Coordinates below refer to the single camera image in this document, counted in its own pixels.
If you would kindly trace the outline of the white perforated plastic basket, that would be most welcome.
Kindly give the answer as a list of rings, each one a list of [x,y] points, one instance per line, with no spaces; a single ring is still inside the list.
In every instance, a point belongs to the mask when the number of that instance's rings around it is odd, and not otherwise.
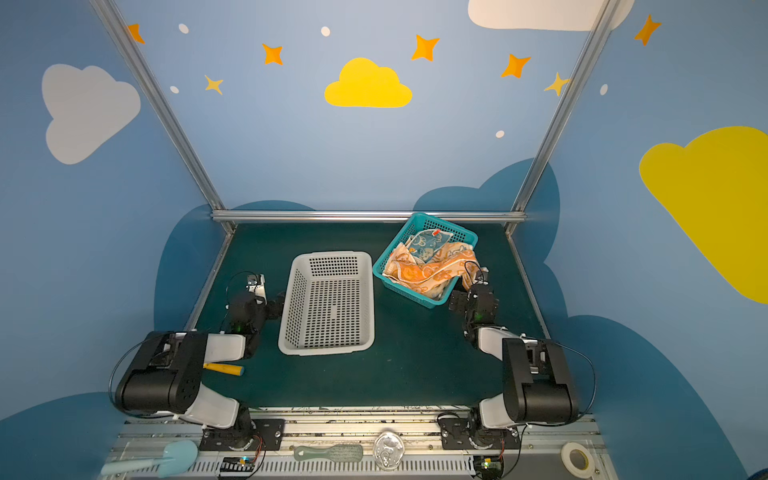
[[[348,354],[375,340],[374,289],[369,254],[313,252],[291,265],[278,337],[288,356]]]

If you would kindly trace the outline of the orange white patterned towel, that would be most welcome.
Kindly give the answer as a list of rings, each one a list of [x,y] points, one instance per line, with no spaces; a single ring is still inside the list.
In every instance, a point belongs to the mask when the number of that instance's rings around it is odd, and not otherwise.
[[[382,275],[411,291],[438,299],[454,278],[460,278],[462,285],[469,287],[480,273],[474,249],[467,243],[446,243],[426,263],[399,243],[389,255]]]

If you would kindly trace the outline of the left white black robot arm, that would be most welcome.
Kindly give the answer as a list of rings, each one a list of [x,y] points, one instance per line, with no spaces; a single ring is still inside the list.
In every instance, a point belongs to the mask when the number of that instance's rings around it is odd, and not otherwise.
[[[234,367],[254,355],[264,325],[283,313],[285,295],[268,300],[244,292],[235,298],[224,333],[153,331],[120,358],[132,356],[122,378],[108,381],[108,397],[120,412],[139,419],[174,417],[202,427],[203,451],[277,451],[285,422],[256,420],[242,400],[203,383],[209,366]]]

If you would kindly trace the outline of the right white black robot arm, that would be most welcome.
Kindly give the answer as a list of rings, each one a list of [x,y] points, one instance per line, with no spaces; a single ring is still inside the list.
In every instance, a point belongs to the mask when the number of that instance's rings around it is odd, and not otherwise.
[[[559,427],[585,415],[581,409],[566,348],[550,339],[514,334],[496,323],[498,299],[486,283],[454,291],[449,309],[463,317],[464,338],[501,362],[501,392],[460,418],[438,421],[446,449],[495,449],[520,443],[525,425]]]

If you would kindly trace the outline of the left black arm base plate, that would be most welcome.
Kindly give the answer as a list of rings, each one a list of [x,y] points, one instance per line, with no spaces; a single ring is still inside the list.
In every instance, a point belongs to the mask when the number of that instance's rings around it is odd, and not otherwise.
[[[286,422],[284,419],[252,419],[228,429],[205,428],[199,443],[202,452],[278,451]]]

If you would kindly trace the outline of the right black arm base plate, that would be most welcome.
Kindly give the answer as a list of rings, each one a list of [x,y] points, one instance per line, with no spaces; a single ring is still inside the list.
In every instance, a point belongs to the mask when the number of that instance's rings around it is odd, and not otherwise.
[[[444,450],[502,450],[521,445],[517,430],[486,428],[471,418],[441,417],[437,425]]]

